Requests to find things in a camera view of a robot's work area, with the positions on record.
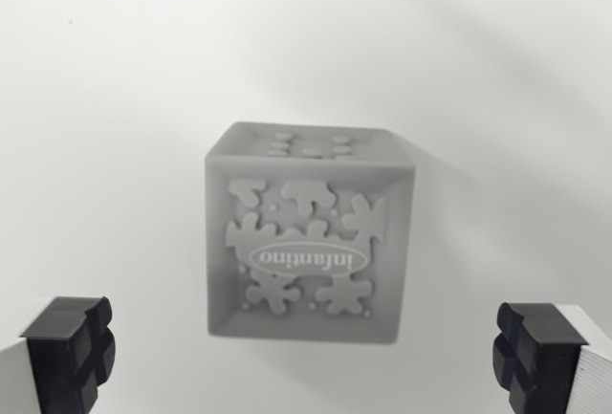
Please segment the black-tipped silver gripper right finger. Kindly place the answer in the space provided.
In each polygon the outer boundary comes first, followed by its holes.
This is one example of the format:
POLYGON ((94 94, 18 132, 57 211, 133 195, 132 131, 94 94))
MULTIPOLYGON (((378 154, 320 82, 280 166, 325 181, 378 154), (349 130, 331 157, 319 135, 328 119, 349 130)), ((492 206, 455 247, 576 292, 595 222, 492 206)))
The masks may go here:
POLYGON ((502 303, 492 347, 515 413, 611 411, 611 337, 578 305, 502 303))

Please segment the black-tipped silver gripper left finger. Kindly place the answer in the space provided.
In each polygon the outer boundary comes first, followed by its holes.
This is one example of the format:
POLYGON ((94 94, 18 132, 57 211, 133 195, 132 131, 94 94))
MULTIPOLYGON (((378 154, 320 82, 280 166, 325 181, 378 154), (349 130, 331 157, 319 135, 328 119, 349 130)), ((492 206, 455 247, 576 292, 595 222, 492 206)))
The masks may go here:
POLYGON ((115 363, 112 317, 105 296, 50 299, 1 344, 1 411, 89 413, 115 363))

